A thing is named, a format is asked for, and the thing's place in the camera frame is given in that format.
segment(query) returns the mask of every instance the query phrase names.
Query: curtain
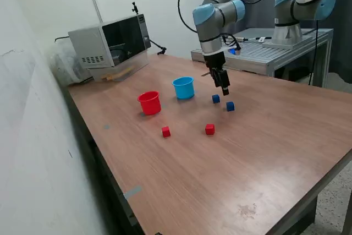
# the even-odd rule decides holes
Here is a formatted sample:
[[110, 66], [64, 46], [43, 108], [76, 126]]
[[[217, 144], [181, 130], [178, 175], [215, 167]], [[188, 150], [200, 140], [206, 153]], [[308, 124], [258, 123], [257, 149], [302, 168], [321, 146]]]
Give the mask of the curtain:
[[[263, 0], [255, 5], [246, 5], [246, 16], [243, 21], [232, 25], [231, 30], [238, 32], [246, 28], [273, 28], [274, 1]], [[320, 22], [320, 28], [334, 29], [330, 72], [340, 75], [347, 83], [352, 83], [352, 45], [349, 35], [352, 31], [352, 0], [337, 0], [335, 10], [325, 21]], [[315, 28], [313, 21], [304, 21], [302, 28]]]

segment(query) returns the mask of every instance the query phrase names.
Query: tape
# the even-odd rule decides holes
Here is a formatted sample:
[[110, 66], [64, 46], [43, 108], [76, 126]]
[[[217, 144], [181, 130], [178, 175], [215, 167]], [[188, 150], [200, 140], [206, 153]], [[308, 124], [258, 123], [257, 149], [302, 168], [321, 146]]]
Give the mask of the tape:
[[142, 188], [138, 185], [137, 187], [133, 188], [132, 190], [129, 190], [127, 193], [123, 194], [126, 199], [129, 199], [131, 196], [139, 193], [142, 191]]

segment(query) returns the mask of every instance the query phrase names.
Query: wooden table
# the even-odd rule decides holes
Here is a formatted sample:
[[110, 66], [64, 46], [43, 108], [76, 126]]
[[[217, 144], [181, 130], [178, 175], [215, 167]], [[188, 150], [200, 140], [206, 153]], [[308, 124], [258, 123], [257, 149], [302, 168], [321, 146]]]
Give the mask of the wooden table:
[[[351, 160], [352, 95], [229, 70], [230, 95], [213, 104], [205, 72], [151, 56], [122, 83], [70, 93], [122, 191], [140, 188], [128, 202], [146, 234], [283, 234]], [[180, 76], [194, 77], [193, 99], [176, 99]], [[136, 99], [149, 90], [162, 111], [145, 117]]]

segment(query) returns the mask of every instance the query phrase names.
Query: speckled floor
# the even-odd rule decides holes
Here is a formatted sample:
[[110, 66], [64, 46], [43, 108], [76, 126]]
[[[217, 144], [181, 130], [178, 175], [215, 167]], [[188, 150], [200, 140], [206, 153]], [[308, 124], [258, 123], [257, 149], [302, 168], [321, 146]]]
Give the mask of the speckled floor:
[[[352, 85], [345, 83], [337, 74], [329, 73], [329, 89], [352, 93]], [[340, 235], [352, 190], [352, 162], [325, 187], [318, 196], [315, 223], [304, 235]]]

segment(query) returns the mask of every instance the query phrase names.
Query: red cube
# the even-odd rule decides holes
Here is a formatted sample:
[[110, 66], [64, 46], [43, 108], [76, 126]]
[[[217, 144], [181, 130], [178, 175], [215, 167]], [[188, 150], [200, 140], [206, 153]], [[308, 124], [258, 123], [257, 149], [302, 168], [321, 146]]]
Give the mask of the red cube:
[[207, 126], [205, 126], [205, 133], [207, 135], [214, 135], [215, 125], [214, 124], [207, 124]]
[[163, 132], [164, 138], [171, 136], [169, 127], [163, 127], [163, 128], [161, 129], [161, 131]]

